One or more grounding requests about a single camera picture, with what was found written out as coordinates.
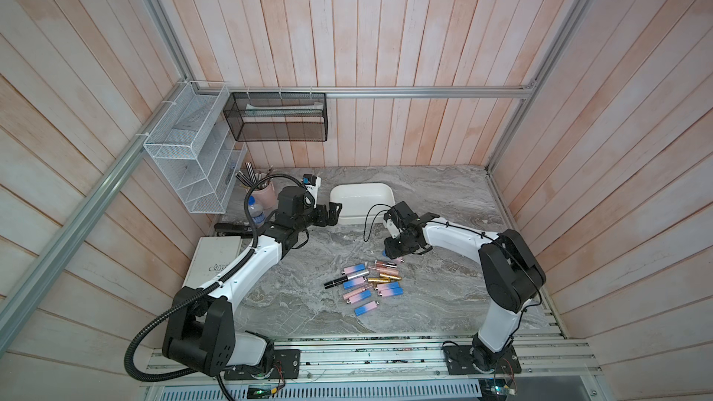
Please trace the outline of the pink clear lip gloss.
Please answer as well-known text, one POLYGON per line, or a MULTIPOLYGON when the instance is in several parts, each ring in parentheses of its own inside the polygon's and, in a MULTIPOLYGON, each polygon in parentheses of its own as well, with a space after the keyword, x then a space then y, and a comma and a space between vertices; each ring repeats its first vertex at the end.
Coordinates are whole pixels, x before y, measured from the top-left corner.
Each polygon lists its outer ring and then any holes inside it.
POLYGON ((397 264, 392 262, 375 260, 374 263, 377 267, 397 268, 397 264))

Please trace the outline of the white plastic storage box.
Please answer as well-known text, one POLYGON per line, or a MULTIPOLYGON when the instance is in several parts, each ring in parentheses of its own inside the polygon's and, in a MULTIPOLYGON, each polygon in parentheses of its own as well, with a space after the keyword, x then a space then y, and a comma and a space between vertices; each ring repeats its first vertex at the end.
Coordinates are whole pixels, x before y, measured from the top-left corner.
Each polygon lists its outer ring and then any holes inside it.
POLYGON ((373 221, 379 210, 395 204, 392 189, 384 183, 362 183, 336 186, 331 202, 343 205, 338 226, 363 225, 373 221))

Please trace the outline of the pink blue lipstick top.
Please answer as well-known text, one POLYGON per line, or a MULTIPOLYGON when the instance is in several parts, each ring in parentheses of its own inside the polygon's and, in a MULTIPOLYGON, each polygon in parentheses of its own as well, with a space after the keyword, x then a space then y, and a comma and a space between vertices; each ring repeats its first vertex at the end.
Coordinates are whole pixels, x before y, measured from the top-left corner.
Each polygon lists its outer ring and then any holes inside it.
POLYGON ((350 274, 353 274, 353 273, 357 273, 357 272, 363 271, 363 270, 365 270, 366 268, 367 268, 367 266, 366 266, 365 264, 352 265, 352 267, 346 267, 346 268, 344 268, 344 269, 343 269, 343 273, 344 273, 345 275, 350 275, 350 274))

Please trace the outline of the pink blue lipstick tube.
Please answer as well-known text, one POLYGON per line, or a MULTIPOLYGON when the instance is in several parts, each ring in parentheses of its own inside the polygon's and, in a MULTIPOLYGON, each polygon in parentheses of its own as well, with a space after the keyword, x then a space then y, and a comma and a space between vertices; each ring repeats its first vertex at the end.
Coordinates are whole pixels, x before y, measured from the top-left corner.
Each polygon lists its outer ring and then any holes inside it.
POLYGON ((344 290, 350 290, 350 289, 355 289, 356 287, 359 287, 361 285, 367 284, 367 279, 364 277, 358 277, 354 278, 354 280, 347 280, 346 282, 343 283, 343 289, 344 290))

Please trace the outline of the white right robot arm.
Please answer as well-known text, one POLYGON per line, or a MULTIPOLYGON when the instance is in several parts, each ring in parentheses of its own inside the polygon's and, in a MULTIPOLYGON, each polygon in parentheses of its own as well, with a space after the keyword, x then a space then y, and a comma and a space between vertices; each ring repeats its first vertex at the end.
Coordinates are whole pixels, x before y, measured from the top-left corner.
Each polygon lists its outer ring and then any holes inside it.
POLYGON ((473 338, 471 356, 498 358, 512 345, 525 312, 542 302, 546 274, 522 235, 486 232, 451 223, 435 213, 417 215, 406 202, 388 209, 384 255, 397 259, 434 248, 456 252, 482 268, 490 298, 486 320, 473 338))

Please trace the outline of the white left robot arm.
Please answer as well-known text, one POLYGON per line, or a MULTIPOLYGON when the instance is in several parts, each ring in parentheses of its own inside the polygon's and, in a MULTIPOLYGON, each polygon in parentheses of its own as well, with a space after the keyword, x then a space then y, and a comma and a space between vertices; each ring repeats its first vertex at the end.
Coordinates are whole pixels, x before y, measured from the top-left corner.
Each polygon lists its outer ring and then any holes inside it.
POLYGON ((175 296, 167 319, 163 356, 195 372, 215 376, 237 366, 267 371, 271 366, 269 339, 235 330, 234 314, 242 299, 263 275, 298 247, 301 233, 312 226, 335 226, 343 205, 331 202, 312 207, 302 198, 311 189, 287 187, 279 194, 273 222, 257 246, 248 246, 214 278, 175 296))

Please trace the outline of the pink blue lipstick far right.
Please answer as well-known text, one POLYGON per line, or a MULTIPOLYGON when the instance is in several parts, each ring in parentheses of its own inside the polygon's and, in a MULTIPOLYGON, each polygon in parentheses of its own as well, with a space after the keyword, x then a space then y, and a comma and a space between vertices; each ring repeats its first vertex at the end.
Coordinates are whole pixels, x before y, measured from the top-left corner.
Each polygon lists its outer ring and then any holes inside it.
POLYGON ((378 295, 380 295, 380 297, 392 297, 392 296, 401 295, 403 293, 404 293, 404 291, 401 288, 397 288, 397 289, 389 289, 389 290, 379 291, 378 295))

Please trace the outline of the pink blue lipstick middle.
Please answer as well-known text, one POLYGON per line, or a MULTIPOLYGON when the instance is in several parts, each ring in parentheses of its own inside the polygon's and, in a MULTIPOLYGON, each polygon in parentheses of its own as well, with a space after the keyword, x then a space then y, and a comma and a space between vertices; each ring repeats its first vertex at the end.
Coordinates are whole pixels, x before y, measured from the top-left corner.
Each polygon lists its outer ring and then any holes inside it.
POLYGON ((369 290, 370 287, 371 287, 371 286, 369 286, 369 284, 363 285, 363 286, 361 286, 361 287, 358 287, 358 288, 354 289, 353 291, 350 291, 349 293, 344 294, 342 297, 343 297, 344 300, 348 300, 348 299, 351 298, 351 297, 354 297, 354 296, 356 296, 356 295, 358 295, 358 294, 360 294, 360 293, 363 293, 364 291, 369 290))

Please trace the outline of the pink blue lipstick bottom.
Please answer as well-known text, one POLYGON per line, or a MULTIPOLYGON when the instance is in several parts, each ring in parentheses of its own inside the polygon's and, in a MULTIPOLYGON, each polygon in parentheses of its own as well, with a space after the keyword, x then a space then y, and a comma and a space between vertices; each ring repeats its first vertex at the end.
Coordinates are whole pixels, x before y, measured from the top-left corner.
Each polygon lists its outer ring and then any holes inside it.
POLYGON ((355 315, 356 316, 363 316, 379 307, 379 303, 377 301, 371 301, 368 302, 367 304, 363 304, 362 306, 359 306, 354 309, 355 315))

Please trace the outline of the pink round cup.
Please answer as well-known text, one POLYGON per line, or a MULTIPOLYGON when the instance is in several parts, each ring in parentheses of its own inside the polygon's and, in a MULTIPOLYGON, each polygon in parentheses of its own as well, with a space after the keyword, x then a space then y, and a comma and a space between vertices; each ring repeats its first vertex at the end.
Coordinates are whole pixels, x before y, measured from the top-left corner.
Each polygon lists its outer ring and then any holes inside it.
POLYGON ((266 210, 271 211, 278 206, 278 195, 272 181, 265 187, 254 190, 252 197, 266 210))

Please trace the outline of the small clear water bottle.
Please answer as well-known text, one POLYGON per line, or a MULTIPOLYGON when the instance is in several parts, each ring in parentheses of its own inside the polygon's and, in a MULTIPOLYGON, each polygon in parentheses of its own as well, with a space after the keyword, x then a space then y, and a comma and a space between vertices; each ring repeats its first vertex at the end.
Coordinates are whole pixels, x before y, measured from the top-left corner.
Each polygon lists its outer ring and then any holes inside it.
POLYGON ((254 198, 254 196, 250 196, 248 198, 248 214, 250 215, 251 221, 258 228, 260 228, 260 226, 263 226, 263 224, 265 223, 266 215, 264 213, 264 208, 254 198))

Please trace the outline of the pens in cup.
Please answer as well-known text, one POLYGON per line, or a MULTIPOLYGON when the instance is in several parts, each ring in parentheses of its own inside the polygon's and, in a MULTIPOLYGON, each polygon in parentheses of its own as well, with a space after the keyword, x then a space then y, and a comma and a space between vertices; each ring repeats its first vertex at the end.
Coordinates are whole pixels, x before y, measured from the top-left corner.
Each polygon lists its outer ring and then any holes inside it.
POLYGON ((245 162, 243 168, 236 171, 236 179, 245 189, 250 189, 257 182, 271 175, 273 171, 272 167, 265 171, 258 171, 251 162, 245 162))

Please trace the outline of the black stapler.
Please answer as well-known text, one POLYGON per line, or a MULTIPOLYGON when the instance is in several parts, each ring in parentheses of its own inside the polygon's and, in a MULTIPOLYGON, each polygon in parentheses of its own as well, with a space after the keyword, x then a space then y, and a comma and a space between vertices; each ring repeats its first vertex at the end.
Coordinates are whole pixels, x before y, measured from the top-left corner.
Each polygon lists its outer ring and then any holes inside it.
POLYGON ((250 225, 236 223, 216 223, 214 225, 214 232, 218 237, 241 238, 251 238, 255 233, 250 225))

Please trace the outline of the white book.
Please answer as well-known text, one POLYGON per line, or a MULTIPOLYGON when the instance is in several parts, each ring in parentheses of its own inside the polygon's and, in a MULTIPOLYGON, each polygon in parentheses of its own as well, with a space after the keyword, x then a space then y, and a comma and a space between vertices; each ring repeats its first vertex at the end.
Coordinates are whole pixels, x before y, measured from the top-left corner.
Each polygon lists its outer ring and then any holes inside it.
POLYGON ((241 237, 200 238, 183 285, 197 289, 214 278, 240 255, 241 244, 241 237))

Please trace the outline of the black mesh wall basket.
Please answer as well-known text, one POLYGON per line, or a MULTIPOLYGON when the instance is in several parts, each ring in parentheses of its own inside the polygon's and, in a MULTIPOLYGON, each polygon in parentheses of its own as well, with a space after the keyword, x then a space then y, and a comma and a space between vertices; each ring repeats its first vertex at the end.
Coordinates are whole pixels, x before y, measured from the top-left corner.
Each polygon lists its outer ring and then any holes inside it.
POLYGON ((239 142, 325 142, 327 97, 307 92, 232 92, 223 115, 239 142))

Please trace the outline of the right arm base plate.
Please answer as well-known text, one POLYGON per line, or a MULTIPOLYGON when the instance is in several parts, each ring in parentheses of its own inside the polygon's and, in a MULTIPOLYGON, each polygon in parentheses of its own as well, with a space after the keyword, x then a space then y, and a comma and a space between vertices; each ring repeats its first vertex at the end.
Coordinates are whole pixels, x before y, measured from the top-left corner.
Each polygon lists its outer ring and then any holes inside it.
POLYGON ((522 366, 514 347, 508 345, 501 352, 491 352, 484 346, 457 345, 445 341, 441 345, 449 375, 520 374, 522 366))

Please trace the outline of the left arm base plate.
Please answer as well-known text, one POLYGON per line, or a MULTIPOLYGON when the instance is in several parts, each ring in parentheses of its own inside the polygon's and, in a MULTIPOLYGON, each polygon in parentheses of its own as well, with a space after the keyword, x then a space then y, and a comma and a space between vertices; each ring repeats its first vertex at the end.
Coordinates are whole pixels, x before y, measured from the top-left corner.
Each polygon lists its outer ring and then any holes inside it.
POLYGON ((268 351, 256 366, 239 365, 223 373, 227 381, 270 382, 293 380, 299 375, 301 351, 279 349, 268 351))

